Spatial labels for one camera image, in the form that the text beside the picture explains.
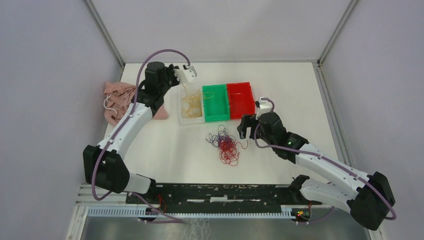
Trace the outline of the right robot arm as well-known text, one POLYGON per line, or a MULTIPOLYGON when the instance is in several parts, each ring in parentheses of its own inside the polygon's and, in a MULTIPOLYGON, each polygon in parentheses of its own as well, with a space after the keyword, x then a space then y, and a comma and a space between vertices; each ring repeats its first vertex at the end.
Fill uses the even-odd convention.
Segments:
POLYGON ((299 175, 290 184, 289 199, 295 204, 317 201, 350 214, 361 226, 376 231, 383 221, 397 218, 396 203, 388 178, 376 171, 373 174, 357 170, 326 156, 306 138, 287 131, 275 112, 245 114, 237 127, 239 137, 257 142, 261 149, 272 149, 281 159, 309 169, 326 179, 327 183, 299 175))

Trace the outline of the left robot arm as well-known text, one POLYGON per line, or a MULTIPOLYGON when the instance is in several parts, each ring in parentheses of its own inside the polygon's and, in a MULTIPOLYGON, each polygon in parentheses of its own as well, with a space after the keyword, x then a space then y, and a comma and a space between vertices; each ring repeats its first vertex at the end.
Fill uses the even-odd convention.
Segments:
POLYGON ((158 195, 152 178, 131 173, 124 157, 140 130, 164 104, 165 94, 181 82, 179 66, 159 61, 146 65, 144 80, 138 85, 135 99, 113 130, 97 145, 87 145, 82 152, 84 175, 88 184, 112 193, 136 192, 149 204, 158 195))

